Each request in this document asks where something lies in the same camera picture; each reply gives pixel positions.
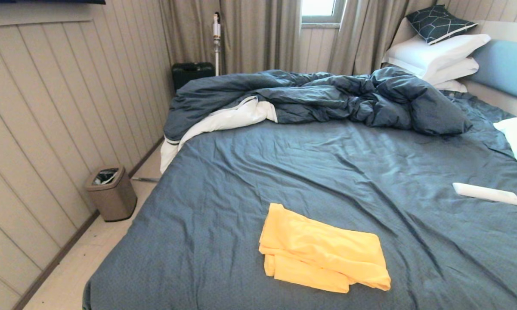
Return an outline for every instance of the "white remote control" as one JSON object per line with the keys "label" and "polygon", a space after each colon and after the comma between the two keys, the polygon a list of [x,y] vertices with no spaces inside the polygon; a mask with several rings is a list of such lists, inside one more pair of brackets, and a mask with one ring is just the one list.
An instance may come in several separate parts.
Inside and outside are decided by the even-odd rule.
{"label": "white remote control", "polygon": [[452,185],[455,192],[463,196],[493,200],[495,202],[506,202],[507,204],[517,206],[517,196],[514,192],[463,183],[452,183]]}

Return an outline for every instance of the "black suitcase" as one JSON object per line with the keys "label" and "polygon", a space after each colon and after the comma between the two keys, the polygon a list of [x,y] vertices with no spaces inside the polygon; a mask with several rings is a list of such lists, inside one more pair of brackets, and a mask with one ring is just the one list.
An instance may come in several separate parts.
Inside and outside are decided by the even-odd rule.
{"label": "black suitcase", "polygon": [[213,77],[214,75],[214,65],[209,62],[175,63],[172,66],[174,91],[177,92],[182,86],[184,86],[192,79]]}

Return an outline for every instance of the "white duvet lining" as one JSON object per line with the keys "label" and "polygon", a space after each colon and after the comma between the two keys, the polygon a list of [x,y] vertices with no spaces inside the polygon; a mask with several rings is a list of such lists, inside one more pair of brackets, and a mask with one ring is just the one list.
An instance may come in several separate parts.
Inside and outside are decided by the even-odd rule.
{"label": "white duvet lining", "polygon": [[161,173],[164,173],[172,159],[189,139],[203,133],[226,130],[257,124],[264,120],[278,122],[274,105],[267,101],[258,101],[256,96],[249,96],[233,108],[223,108],[212,112],[203,120],[193,125],[180,141],[165,138],[161,147]]}

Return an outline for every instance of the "curtain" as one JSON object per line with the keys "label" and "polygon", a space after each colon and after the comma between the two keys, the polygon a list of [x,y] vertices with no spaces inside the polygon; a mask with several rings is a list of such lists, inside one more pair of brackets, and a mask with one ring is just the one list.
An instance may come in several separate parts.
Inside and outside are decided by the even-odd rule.
{"label": "curtain", "polygon": [[212,23],[220,12],[220,71],[298,70],[301,0],[161,0],[171,63],[214,63]]}
{"label": "curtain", "polygon": [[400,22],[436,0],[347,0],[341,28],[331,50],[329,72],[369,74],[381,67]]}

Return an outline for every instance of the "light wooden floor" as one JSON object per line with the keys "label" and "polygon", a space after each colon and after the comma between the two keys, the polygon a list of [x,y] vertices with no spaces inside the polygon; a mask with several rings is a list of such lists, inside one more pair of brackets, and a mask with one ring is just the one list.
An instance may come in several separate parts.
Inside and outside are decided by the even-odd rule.
{"label": "light wooden floor", "polygon": [[[136,172],[135,177],[160,178],[160,147]],[[138,204],[131,218],[105,223],[99,216],[67,253],[60,265],[34,294],[24,310],[77,310],[82,308],[87,280],[126,234],[132,220],[155,187],[155,183],[132,181]]]}

